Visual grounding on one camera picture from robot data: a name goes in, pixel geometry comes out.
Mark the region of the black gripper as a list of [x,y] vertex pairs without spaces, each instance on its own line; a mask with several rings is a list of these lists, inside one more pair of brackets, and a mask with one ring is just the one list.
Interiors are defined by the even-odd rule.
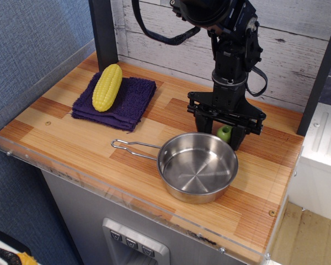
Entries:
[[246,78],[237,83],[213,78],[213,91],[189,92],[188,112],[195,117],[197,131],[212,134],[214,121],[232,126],[229,145],[233,151],[246,135],[261,134],[266,114],[247,101],[247,87]]

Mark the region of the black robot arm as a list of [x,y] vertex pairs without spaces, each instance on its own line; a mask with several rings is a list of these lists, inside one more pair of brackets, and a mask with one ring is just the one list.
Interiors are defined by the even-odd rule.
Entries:
[[265,113],[251,105],[245,94],[258,97],[248,86],[250,72],[266,75],[256,67],[263,49],[258,43],[259,22],[250,1],[171,1],[177,17],[207,30],[215,68],[211,92],[189,92],[188,112],[201,133],[211,133],[214,121],[231,126],[229,145],[238,150],[245,136],[259,135]]

